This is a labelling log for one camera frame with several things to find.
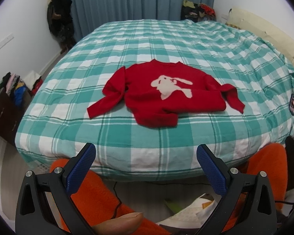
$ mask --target hanging clothes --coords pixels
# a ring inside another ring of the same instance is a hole
[[[51,0],[47,9],[50,32],[59,39],[61,53],[70,50],[76,41],[71,17],[72,0]]]

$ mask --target white rabbit design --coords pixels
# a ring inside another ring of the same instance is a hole
[[[176,85],[176,81],[183,82],[188,85],[193,85],[192,82],[180,78],[171,78],[165,75],[161,75],[158,79],[151,82],[152,87],[156,87],[157,90],[161,93],[161,99],[165,100],[168,98],[174,91],[182,91],[187,98],[192,98],[192,93],[190,89],[180,88]]]

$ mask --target sweater sleeve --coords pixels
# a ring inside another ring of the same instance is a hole
[[[239,100],[237,89],[231,84],[220,85],[211,75],[205,76],[205,85],[207,90],[220,91],[223,93],[228,104],[235,110],[243,114],[245,105]]]
[[[94,118],[111,110],[124,96],[125,67],[117,70],[103,88],[105,97],[87,108],[89,118]]]

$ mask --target human thumb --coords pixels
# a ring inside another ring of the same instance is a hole
[[[130,235],[138,229],[144,216],[142,213],[128,213],[93,226],[98,235]]]

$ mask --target bed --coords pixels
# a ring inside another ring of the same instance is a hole
[[[180,114],[173,128],[136,123],[124,102],[89,119],[121,66],[157,59],[182,62],[236,86],[244,113]],[[52,69],[27,109],[16,147],[29,164],[47,167],[94,143],[91,169],[113,180],[172,180],[203,174],[196,148],[207,144],[228,166],[294,134],[289,111],[294,67],[270,42],[217,22],[139,20],[102,25]]]

